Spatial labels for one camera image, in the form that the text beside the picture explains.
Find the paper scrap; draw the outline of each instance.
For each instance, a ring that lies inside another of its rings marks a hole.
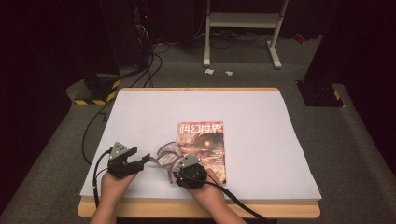
[[[212,69],[206,69],[205,70],[205,74],[209,74],[209,75],[213,75],[213,72],[214,72],[215,70],[212,70]]]

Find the magazine cover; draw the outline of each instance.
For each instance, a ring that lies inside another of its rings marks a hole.
[[[205,169],[211,168],[221,183],[226,182],[222,121],[181,122],[177,126],[176,142],[183,155],[201,159]]]

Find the metal stand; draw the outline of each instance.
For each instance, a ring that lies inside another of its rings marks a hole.
[[[283,0],[279,13],[211,13],[210,0],[207,0],[204,66],[210,66],[210,27],[252,27],[274,29],[273,38],[271,41],[267,41],[267,45],[274,62],[274,67],[280,69],[282,65],[277,56],[275,44],[288,2],[289,0]]]

